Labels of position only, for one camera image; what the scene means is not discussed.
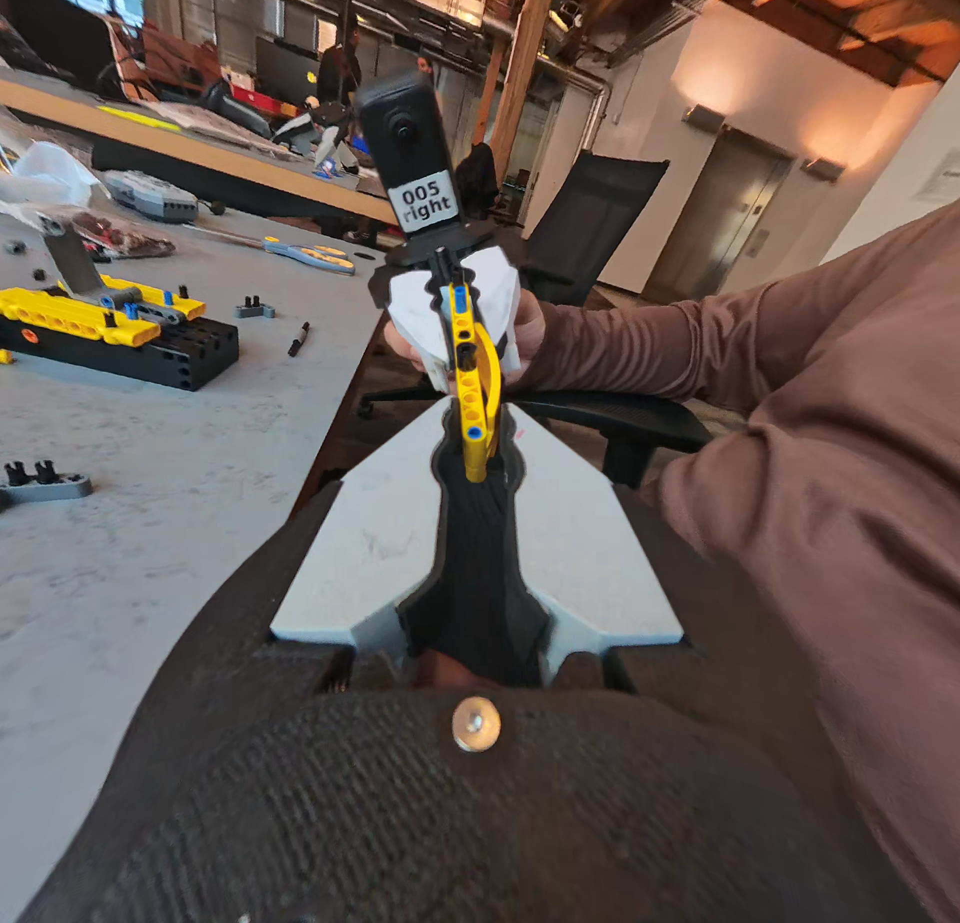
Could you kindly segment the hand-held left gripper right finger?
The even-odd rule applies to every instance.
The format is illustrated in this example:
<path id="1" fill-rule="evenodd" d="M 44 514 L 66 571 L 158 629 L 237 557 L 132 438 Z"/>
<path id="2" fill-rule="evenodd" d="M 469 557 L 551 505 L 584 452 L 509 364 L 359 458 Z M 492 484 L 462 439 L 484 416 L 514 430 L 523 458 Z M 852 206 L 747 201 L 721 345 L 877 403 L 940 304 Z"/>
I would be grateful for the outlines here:
<path id="1" fill-rule="evenodd" d="M 545 683 L 572 653 L 673 646 L 684 630 L 614 485 L 517 405 L 502 414 L 517 566 L 546 616 L 535 654 Z"/>

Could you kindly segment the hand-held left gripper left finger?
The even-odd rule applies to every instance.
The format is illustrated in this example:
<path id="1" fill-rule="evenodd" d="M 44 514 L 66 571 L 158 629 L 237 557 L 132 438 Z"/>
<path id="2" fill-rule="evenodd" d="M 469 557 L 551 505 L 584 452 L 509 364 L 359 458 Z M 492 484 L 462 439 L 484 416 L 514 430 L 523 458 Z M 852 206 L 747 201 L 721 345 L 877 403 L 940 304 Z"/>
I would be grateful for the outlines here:
<path id="1" fill-rule="evenodd" d="M 446 560 L 449 489 L 438 461 L 453 400 L 436 401 L 348 471 L 270 623 L 280 641 L 412 655 L 402 607 Z"/>

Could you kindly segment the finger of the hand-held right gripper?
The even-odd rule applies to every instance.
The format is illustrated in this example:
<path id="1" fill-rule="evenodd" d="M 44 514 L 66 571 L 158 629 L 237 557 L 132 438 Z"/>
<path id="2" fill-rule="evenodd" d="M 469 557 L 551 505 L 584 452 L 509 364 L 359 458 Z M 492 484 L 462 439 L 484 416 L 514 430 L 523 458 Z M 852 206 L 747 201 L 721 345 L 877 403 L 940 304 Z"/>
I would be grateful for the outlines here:
<path id="1" fill-rule="evenodd" d="M 515 321 L 522 290 L 518 269 L 499 246 L 462 257 L 461 267 L 472 274 L 470 289 L 476 296 L 474 307 L 497 352 L 501 372 L 518 373 L 521 359 Z"/>
<path id="2" fill-rule="evenodd" d="M 433 389 L 451 392 L 454 379 L 450 324 L 428 270 L 409 270 L 389 284 L 389 345 L 426 376 Z"/>

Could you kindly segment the yellow brick assembly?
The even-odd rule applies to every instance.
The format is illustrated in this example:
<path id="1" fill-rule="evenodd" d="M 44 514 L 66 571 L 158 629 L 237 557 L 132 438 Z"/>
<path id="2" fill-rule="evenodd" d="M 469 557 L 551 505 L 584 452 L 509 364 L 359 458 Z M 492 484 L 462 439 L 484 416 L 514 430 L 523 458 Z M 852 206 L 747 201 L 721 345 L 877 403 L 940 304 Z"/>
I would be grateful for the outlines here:
<path id="1" fill-rule="evenodd" d="M 482 484 L 499 445 L 502 375 L 497 348 L 482 323 L 479 295 L 450 250 L 435 250 L 439 290 L 447 297 L 451 362 L 459 407 L 465 478 Z"/>

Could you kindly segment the person's right forearm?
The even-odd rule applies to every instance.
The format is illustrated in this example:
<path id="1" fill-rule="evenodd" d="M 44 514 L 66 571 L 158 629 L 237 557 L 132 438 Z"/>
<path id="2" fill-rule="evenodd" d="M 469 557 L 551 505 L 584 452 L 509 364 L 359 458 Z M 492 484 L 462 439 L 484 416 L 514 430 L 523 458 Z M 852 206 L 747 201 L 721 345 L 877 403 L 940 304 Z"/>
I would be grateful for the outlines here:
<path id="1" fill-rule="evenodd" d="M 770 390 L 759 358 L 760 318 L 775 287 L 603 310 L 538 301 L 544 340 L 512 388 L 697 399 L 750 413 Z"/>

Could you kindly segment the grey desk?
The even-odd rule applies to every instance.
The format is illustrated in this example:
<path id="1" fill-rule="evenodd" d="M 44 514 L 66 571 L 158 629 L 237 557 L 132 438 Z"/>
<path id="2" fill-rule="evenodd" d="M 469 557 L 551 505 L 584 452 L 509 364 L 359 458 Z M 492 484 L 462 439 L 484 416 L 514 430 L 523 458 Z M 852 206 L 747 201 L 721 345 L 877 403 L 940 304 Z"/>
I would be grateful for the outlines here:
<path id="1" fill-rule="evenodd" d="M 102 271 L 184 285 L 236 325 L 239 359 L 220 377 L 188 392 L 30 356 L 2 366 L 2 462 L 51 460 L 93 484 L 2 511 L 2 921 L 64 855 L 174 643 L 291 515 L 378 326 L 368 280 L 381 253 L 236 211 L 222 220 L 340 249 L 355 273 L 170 227 L 173 257 Z M 252 294 L 275 318 L 234 317 Z"/>

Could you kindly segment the black white device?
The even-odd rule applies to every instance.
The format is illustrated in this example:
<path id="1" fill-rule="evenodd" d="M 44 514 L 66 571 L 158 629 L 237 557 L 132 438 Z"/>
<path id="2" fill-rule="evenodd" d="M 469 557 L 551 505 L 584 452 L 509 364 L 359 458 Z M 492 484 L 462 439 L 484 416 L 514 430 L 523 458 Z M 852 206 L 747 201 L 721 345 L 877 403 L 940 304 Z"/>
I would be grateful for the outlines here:
<path id="1" fill-rule="evenodd" d="M 352 111 L 326 116 L 316 110 L 283 124 L 270 142 L 312 161 L 314 173 L 321 178 L 358 177 L 359 162 L 348 141 L 352 124 Z"/>

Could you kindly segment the computer monitor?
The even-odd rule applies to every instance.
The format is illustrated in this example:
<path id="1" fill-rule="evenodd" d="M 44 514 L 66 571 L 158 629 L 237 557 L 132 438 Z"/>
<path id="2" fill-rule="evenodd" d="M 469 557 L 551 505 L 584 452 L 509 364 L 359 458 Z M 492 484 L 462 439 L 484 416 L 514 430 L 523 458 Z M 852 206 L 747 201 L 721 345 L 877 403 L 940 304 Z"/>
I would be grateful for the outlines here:
<path id="1" fill-rule="evenodd" d="M 265 97 L 302 106 L 317 97 L 320 57 L 285 41 L 255 39 L 256 90 Z"/>

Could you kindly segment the tall wooden pillar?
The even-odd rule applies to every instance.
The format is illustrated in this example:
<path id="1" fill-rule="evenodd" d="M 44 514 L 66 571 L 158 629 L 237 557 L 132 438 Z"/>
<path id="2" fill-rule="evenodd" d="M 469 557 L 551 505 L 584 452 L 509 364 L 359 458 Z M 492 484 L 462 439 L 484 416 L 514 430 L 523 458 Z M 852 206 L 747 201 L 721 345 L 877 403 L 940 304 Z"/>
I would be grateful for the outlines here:
<path id="1" fill-rule="evenodd" d="M 507 174 L 523 105 L 544 38 L 552 0 L 522 0 L 512 35 L 510 61 L 503 82 L 489 146 L 497 183 Z"/>

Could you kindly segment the wooden-edged background table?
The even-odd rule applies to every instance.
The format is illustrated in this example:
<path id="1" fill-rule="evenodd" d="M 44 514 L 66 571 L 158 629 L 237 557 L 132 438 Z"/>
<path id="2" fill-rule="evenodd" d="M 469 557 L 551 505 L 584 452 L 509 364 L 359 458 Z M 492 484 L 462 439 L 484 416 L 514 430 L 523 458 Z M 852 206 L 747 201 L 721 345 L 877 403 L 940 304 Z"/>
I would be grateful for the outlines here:
<path id="1" fill-rule="evenodd" d="M 3 68 L 1 101 L 27 123 L 88 139 L 96 170 L 141 171 L 262 218 L 354 216 L 398 226 L 386 199 L 322 180 L 300 161 L 271 160 L 251 149 L 147 125 L 133 118 L 154 119 L 147 109 L 104 102 L 59 80 Z"/>

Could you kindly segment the grey brick hub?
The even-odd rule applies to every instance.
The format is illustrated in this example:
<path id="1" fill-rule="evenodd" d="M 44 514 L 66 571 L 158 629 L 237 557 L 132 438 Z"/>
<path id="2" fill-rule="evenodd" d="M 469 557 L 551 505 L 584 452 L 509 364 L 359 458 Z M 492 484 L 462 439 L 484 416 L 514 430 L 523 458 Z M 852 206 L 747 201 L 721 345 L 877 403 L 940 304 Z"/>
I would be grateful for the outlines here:
<path id="1" fill-rule="evenodd" d="M 152 221 L 194 224 L 199 200 L 191 192 L 133 170 L 107 170 L 101 182 L 118 205 Z"/>

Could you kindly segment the black yellow brick block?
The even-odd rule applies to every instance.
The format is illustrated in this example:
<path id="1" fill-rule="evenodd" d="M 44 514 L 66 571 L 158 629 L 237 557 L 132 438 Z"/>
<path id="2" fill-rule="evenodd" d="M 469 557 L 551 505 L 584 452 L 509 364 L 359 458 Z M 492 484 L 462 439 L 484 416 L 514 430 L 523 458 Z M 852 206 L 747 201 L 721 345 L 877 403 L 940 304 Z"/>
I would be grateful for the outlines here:
<path id="1" fill-rule="evenodd" d="M 238 329 L 207 317 L 188 288 L 102 273 L 1 290 L 2 352 L 197 391 L 239 360 Z"/>

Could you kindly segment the red black small bricks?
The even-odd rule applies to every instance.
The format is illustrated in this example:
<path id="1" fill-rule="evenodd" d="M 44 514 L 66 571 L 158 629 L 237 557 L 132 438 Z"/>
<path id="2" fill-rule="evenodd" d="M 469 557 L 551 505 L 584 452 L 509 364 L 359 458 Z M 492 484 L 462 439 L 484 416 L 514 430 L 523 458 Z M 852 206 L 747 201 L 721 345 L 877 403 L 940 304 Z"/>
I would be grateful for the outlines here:
<path id="1" fill-rule="evenodd" d="M 131 221 L 87 209 L 72 213 L 69 221 L 95 262 L 159 259 L 177 253 L 173 240 L 142 230 Z"/>

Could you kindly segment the grey curved brick panel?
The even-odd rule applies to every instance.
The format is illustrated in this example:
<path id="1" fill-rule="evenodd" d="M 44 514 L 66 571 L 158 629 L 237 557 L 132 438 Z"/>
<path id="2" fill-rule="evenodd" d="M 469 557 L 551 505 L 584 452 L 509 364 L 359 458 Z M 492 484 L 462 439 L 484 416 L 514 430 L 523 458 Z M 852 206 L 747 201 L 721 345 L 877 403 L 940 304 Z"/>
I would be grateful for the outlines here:
<path id="1" fill-rule="evenodd" d="M 68 221 L 43 213 L 38 215 L 38 220 L 57 279 L 66 293 L 72 299 L 100 305 L 106 287 L 82 238 Z"/>

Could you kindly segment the white plastic bag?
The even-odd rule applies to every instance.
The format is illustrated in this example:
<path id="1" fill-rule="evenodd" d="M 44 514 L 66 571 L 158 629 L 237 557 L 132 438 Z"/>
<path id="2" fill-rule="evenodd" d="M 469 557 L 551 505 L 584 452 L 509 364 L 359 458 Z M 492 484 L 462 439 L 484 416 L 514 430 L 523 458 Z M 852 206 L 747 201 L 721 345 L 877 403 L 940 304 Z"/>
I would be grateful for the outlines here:
<path id="1" fill-rule="evenodd" d="M 1 174 L 2 212 L 15 207 L 84 208 L 103 184 L 66 149 L 36 141 Z"/>

